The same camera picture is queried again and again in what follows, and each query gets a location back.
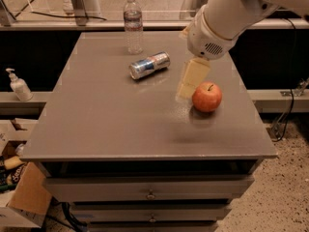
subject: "red apple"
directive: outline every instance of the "red apple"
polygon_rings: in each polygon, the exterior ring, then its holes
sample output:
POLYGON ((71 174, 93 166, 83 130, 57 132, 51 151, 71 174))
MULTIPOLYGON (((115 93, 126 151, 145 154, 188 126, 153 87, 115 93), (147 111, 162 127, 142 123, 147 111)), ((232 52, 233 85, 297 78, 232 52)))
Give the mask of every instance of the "red apple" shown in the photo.
POLYGON ((201 112, 213 112, 222 101, 222 91, 213 82, 202 82, 192 96, 194 107, 201 112))

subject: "white bottle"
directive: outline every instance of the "white bottle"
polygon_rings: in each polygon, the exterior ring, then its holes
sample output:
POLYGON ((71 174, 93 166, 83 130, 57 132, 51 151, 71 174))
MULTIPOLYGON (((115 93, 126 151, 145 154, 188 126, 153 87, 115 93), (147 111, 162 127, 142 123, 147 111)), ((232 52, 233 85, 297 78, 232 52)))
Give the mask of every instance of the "white bottle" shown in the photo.
POLYGON ((143 51, 143 18, 141 7, 136 0, 126 0, 124 21, 127 50, 130 54, 139 54, 143 51))
POLYGON ((11 79, 10 86, 17 97, 23 102, 29 101, 33 97, 33 94, 28 88, 27 83, 13 73, 14 69, 7 68, 6 71, 9 73, 9 78, 11 79))

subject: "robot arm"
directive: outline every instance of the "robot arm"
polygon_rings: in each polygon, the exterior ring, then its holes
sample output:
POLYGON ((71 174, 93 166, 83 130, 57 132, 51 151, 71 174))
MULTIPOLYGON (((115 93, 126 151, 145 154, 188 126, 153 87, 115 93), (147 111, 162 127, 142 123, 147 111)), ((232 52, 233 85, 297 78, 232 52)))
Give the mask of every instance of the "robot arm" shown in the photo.
POLYGON ((284 7, 309 21, 309 0, 209 0, 189 25, 188 49, 196 56, 217 59, 254 23, 284 7))

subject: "pump dispenser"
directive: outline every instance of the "pump dispenser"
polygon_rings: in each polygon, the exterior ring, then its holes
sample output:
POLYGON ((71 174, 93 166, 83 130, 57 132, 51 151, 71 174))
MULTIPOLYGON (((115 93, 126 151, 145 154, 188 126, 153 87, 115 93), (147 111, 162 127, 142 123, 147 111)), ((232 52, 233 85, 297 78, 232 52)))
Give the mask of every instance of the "pump dispenser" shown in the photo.
POLYGON ((28 88, 27 83, 13 73, 14 69, 7 68, 6 71, 9 73, 9 78, 11 79, 10 86, 16 93, 17 97, 23 102, 29 101, 33 97, 33 94, 28 88))

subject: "blue can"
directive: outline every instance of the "blue can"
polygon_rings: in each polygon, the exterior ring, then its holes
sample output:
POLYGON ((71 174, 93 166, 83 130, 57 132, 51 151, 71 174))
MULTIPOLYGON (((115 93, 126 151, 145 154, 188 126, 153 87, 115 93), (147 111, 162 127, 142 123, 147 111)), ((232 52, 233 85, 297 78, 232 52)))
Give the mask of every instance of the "blue can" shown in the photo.
POLYGON ((170 63, 171 61, 169 55, 165 51, 162 51, 146 59, 132 63, 128 68, 131 77, 134 80, 137 80, 143 76, 155 72, 156 70, 168 68, 170 63))

